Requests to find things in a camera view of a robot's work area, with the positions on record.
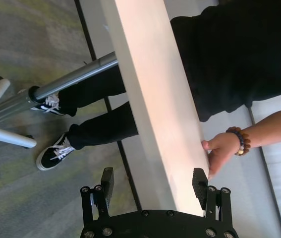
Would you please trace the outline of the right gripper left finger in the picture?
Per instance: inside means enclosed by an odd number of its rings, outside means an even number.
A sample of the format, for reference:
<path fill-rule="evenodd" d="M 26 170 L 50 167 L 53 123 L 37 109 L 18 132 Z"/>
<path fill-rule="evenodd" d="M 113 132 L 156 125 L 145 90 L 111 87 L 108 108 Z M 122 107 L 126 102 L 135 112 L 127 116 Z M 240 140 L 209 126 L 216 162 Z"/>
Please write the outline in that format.
<path fill-rule="evenodd" d="M 80 189 L 84 224 L 88 224 L 94 220 L 93 205 L 98 209 L 99 218 L 109 217 L 108 208 L 112 197 L 113 186 L 113 167 L 106 167 L 104 168 L 100 184 L 93 188 L 84 186 Z"/>

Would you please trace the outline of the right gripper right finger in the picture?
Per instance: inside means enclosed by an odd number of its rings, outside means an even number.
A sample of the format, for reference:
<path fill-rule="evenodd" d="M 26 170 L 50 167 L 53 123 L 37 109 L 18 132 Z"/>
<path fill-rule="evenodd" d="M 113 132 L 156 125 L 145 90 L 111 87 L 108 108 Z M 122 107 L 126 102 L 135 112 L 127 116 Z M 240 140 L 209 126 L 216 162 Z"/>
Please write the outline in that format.
<path fill-rule="evenodd" d="M 204 211 L 205 218 L 216 218 L 216 208 L 219 209 L 219 221 L 231 221 L 231 190 L 222 187 L 218 190 L 209 185 L 209 181 L 202 168 L 194 168 L 192 186 Z"/>

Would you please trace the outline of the person left hand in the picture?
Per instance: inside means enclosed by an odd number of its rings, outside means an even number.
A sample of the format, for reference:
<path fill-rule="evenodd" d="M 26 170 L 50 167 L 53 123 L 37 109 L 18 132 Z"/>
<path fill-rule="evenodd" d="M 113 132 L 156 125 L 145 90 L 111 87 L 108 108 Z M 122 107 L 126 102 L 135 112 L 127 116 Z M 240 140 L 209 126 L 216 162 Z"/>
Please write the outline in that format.
<path fill-rule="evenodd" d="M 240 141 L 233 133 L 220 133 L 209 141 L 203 140 L 202 147 L 208 152 L 208 179 L 211 179 L 239 150 Z"/>

